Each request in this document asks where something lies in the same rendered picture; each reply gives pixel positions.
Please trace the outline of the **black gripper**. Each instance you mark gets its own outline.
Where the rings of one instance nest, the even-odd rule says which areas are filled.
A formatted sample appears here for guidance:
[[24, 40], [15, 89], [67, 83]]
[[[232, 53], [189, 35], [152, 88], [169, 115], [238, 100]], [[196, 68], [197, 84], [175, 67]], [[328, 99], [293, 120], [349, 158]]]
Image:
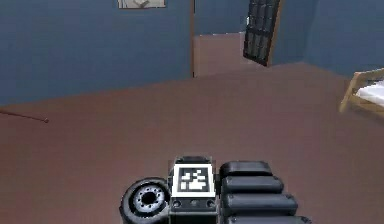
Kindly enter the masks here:
[[121, 197], [123, 224], [168, 224], [170, 192], [167, 181], [147, 177], [130, 185]]

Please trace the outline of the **thin brown rod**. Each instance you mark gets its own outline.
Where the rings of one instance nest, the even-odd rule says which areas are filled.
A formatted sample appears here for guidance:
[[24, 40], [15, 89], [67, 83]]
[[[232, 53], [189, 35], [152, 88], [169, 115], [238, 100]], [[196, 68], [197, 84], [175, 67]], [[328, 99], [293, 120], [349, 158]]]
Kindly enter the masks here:
[[40, 117], [24, 115], [24, 114], [20, 114], [20, 113], [15, 113], [15, 112], [7, 111], [7, 110], [4, 110], [4, 109], [0, 109], [0, 114], [10, 115], [10, 116], [17, 116], [17, 117], [23, 117], [23, 118], [28, 118], [28, 119], [32, 119], [32, 120], [42, 121], [44, 123], [49, 123], [49, 119], [48, 118], [40, 118]]

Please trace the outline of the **black panelled room door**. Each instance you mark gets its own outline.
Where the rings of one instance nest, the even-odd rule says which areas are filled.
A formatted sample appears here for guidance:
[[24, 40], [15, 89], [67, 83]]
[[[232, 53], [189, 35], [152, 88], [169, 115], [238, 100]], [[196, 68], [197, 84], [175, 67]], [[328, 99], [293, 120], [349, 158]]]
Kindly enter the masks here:
[[249, 0], [243, 57], [268, 67], [281, 0]]

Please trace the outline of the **wooden bed with white mattress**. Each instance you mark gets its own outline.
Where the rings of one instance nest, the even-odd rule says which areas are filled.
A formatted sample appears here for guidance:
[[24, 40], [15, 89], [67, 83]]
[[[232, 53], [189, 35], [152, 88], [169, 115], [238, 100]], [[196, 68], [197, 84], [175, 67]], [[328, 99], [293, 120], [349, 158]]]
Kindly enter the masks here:
[[353, 74], [338, 111], [357, 106], [384, 118], [384, 67]]

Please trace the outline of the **framed wall picture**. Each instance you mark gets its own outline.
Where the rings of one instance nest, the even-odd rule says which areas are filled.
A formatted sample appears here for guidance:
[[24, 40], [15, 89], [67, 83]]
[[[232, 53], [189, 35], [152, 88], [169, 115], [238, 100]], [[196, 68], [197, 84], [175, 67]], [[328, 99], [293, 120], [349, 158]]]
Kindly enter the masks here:
[[119, 9], [164, 8], [166, 0], [117, 0]]

